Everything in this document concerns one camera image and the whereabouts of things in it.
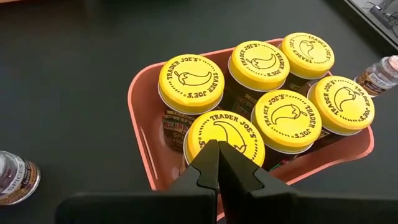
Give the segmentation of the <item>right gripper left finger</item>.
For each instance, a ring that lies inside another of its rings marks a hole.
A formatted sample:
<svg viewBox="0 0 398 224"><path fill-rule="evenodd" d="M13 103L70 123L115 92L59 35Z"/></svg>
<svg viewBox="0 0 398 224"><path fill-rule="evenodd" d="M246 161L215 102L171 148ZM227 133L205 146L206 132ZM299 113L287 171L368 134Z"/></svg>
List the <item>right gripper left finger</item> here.
<svg viewBox="0 0 398 224"><path fill-rule="evenodd" d="M216 223L220 147L211 140L167 190L85 192L59 203L55 222Z"/></svg>

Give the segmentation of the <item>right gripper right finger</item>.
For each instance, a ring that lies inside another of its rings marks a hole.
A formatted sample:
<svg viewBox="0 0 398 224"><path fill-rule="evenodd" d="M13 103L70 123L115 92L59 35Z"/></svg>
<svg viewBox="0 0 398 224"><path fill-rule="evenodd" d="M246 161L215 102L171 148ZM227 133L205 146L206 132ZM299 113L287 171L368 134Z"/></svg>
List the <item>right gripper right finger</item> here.
<svg viewBox="0 0 398 224"><path fill-rule="evenodd" d="M220 141L218 182L227 223L397 224L397 199L295 190Z"/></svg>

